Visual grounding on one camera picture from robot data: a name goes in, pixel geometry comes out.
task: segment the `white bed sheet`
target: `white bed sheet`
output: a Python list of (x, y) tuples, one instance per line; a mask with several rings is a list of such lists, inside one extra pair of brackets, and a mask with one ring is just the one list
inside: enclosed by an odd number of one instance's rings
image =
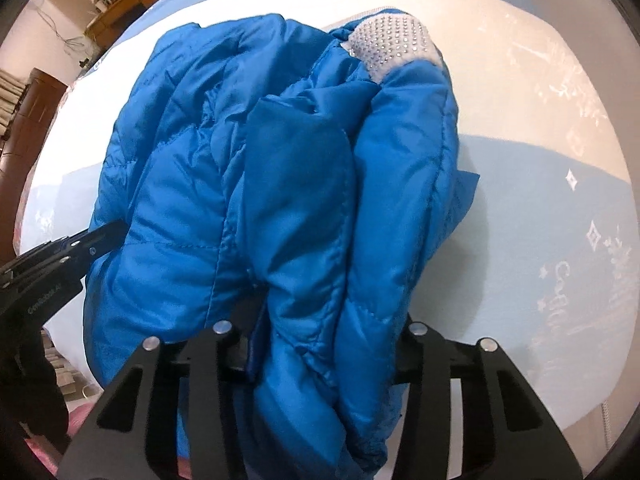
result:
[[(412, 314), (450, 338), (496, 338), (565, 428), (609, 395), (626, 360), (638, 306), (635, 205), (615, 132), (577, 59), (551, 26), (500, 0), (207, 0), (178, 10), (76, 83), (36, 168), (21, 251), (87, 227), (113, 122), (165, 31), (267, 12), (324, 28), (375, 7), (403, 9), (430, 30), (460, 105), (460, 166), (481, 175)], [(47, 328), (90, 378), (82, 301)]]

